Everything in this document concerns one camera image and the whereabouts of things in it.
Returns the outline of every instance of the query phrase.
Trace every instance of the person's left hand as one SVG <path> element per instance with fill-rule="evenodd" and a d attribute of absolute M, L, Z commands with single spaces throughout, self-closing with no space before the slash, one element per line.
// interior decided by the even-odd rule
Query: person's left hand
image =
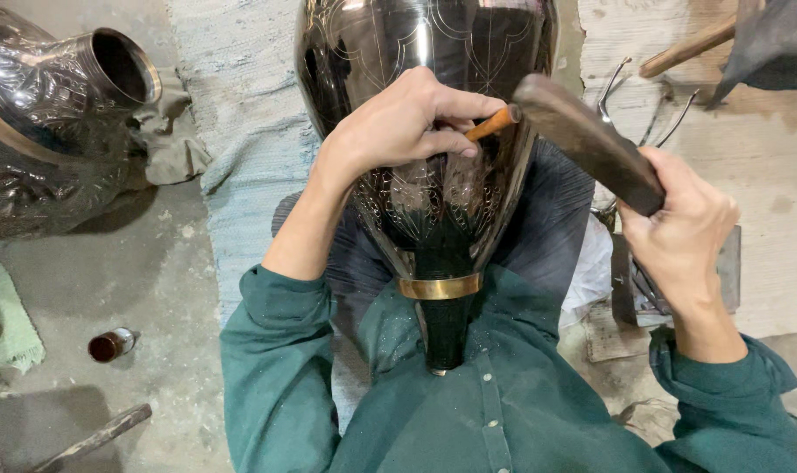
<path fill-rule="evenodd" d="M 323 142 L 314 170 L 346 188 L 366 171 L 441 152 L 477 155 L 459 130 L 506 106 L 500 99 L 440 84 L 427 67 L 405 71 L 344 118 Z M 435 121 L 445 126 L 435 127 Z"/>

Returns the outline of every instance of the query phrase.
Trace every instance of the wooden handle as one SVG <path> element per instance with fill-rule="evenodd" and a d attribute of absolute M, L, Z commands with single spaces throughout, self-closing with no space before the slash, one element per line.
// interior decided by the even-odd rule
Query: wooden handle
<path fill-rule="evenodd" d="M 689 38 L 677 42 L 641 64 L 638 69 L 638 75 L 642 78 L 654 78 L 673 66 L 677 66 L 692 57 L 697 57 L 707 50 L 725 43 L 734 38 L 734 25 L 736 22 L 737 15 L 734 14 L 715 25 L 703 28 Z"/>
<path fill-rule="evenodd" d="M 503 130 L 513 123 L 521 121 L 521 109 L 518 105 L 510 103 L 506 107 L 495 112 L 494 115 L 488 118 L 484 123 L 481 123 L 466 132 L 466 137 L 469 141 L 477 141 L 484 136 L 496 133 Z"/>

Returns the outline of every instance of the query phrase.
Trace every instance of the engraved metal pitcher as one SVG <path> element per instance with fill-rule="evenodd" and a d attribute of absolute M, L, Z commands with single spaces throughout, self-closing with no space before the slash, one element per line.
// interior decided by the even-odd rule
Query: engraved metal pitcher
<path fill-rule="evenodd" d="M 57 40 L 0 8 L 0 239 L 68 231 L 131 187 L 124 121 L 161 92 L 118 31 Z"/>
<path fill-rule="evenodd" d="M 418 65 L 449 87 L 510 100 L 524 75 L 550 72 L 556 33 L 549 0 L 306 0 L 295 59 L 325 138 Z M 476 157 L 378 168 L 353 188 L 351 204 L 399 290 L 419 301 L 435 374 L 462 363 L 473 295 L 518 202 L 535 139 L 522 122 L 481 139 Z"/>

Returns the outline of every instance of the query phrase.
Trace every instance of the wooden stick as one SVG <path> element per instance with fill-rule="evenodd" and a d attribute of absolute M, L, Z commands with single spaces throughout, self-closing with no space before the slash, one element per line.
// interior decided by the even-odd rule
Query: wooden stick
<path fill-rule="evenodd" d="M 83 457 L 104 444 L 112 441 L 119 435 L 127 432 L 136 424 L 151 416 L 150 404 L 139 404 L 129 411 L 113 417 L 101 430 L 92 434 L 86 440 L 82 440 L 62 452 L 54 455 L 45 463 L 37 466 L 31 473 L 57 473 L 68 466 L 68 463 Z"/>
<path fill-rule="evenodd" d="M 677 42 L 641 64 L 638 75 L 642 78 L 654 78 L 673 66 L 725 43 L 734 38 L 736 23 L 737 15 L 734 14 L 714 25 L 703 28 L 697 34 Z"/>
<path fill-rule="evenodd" d="M 466 132 L 466 137 L 470 141 L 477 141 L 484 136 L 497 133 L 513 123 L 521 121 L 521 109 L 518 105 L 510 103 L 506 107 L 495 112 L 484 123 L 481 123 Z"/>

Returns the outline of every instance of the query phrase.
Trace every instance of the person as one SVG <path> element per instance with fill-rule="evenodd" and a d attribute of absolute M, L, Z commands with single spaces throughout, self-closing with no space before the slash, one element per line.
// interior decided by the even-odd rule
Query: person
<path fill-rule="evenodd" d="M 326 137 L 220 334 L 236 471 L 797 471 L 797 426 L 779 397 L 797 381 L 778 355 L 740 335 L 719 296 L 715 261 L 737 205 L 656 149 L 642 153 L 667 191 L 663 210 L 620 212 L 632 252 L 677 313 L 675 331 L 653 334 L 650 355 L 678 399 L 675 440 L 650 448 L 613 422 L 556 352 L 593 182 L 549 145 L 534 150 L 484 275 L 465 363 L 442 377 L 425 370 L 413 302 L 399 296 L 346 200 L 370 169 L 440 152 L 474 156 L 461 129 L 503 106 L 417 67 Z M 453 126 L 434 131 L 435 120 Z M 355 312 L 373 378 L 342 438 L 330 394 L 329 286 Z"/>

